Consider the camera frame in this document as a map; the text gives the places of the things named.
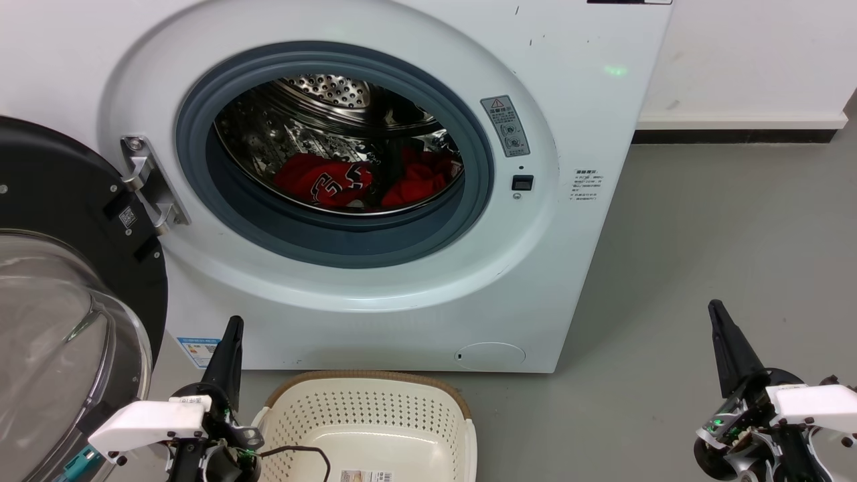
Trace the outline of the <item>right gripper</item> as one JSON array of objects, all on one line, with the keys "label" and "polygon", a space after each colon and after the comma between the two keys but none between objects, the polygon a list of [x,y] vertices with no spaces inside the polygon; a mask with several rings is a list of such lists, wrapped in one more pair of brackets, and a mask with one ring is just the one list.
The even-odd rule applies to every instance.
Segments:
[{"label": "right gripper", "polygon": [[720,394],[725,402],[697,431],[694,458],[722,481],[830,481],[812,446],[813,419],[787,423],[775,413],[774,388],[802,388],[786,370],[766,370],[722,300],[709,316]]}]

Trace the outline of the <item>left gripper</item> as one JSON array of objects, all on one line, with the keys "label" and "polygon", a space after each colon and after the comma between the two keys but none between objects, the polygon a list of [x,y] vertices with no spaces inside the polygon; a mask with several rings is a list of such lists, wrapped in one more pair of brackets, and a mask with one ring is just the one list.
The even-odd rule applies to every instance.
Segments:
[{"label": "left gripper", "polygon": [[206,368],[201,382],[174,392],[174,398],[208,396],[211,406],[199,429],[190,435],[168,435],[169,481],[257,481],[260,463],[249,454],[253,445],[242,435],[236,420],[244,361],[244,318],[231,317],[226,332]]}]

